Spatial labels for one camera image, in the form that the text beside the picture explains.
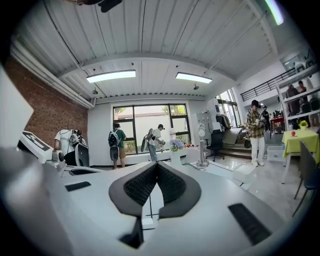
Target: plaid shirt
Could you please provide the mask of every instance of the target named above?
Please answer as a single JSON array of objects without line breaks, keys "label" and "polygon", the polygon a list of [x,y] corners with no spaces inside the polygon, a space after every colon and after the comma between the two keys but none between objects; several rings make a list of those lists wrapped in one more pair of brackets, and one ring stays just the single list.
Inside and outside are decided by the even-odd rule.
[{"label": "plaid shirt", "polygon": [[258,111],[249,110],[248,114],[246,115],[246,124],[249,128],[249,136],[250,138],[263,138],[264,128],[256,123],[256,119],[259,120]]}]

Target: black cap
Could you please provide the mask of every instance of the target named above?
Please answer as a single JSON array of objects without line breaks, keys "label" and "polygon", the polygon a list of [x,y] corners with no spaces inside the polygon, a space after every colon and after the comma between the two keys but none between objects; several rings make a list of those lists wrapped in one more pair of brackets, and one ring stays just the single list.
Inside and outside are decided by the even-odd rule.
[{"label": "black cap", "polygon": [[261,109],[261,106],[259,105],[259,102],[257,100],[255,100],[255,99],[251,102],[251,106],[256,106],[257,108]]}]

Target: gray chair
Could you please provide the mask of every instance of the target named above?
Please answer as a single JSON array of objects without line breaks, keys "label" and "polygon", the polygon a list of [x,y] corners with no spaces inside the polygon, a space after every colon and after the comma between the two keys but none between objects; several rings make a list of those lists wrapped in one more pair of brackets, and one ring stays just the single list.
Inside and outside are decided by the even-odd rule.
[{"label": "gray chair", "polygon": [[312,197],[317,189],[320,188],[320,169],[316,168],[316,160],[313,158],[311,152],[308,150],[307,145],[300,140],[300,171],[301,171],[301,180],[298,187],[298,190],[294,196],[294,199],[297,198],[297,194],[300,190],[302,181],[304,181],[305,192],[302,196],[302,199],[295,209],[292,217],[296,214],[300,208],[303,200],[306,197],[307,191],[312,190]]}]

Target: green tablecloth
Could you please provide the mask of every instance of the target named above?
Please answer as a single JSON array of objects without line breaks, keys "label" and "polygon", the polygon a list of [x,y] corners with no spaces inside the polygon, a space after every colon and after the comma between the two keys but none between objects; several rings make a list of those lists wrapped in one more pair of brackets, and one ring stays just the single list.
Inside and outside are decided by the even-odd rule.
[{"label": "green tablecloth", "polygon": [[285,144],[283,157],[286,158],[289,153],[300,152],[300,140],[303,140],[310,152],[316,152],[315,161],[320,162],[320,143],[319,135],[311,130],[295,130],[296,137],[291,136],[292,131],[285,131],[282,142]]}]

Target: white pants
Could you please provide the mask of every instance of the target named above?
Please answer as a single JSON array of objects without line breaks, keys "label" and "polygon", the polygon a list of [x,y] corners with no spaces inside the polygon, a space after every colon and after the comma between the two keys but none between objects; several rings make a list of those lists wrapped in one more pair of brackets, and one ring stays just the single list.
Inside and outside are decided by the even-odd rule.
[{"label": "white pants", "polygon": [[251,138],[250,141],[252,145],[252,151],[251,151],[252,162],[255,162],[257,160],[258,162],[262,162],[265,154],[265,138],[264,137]]}]

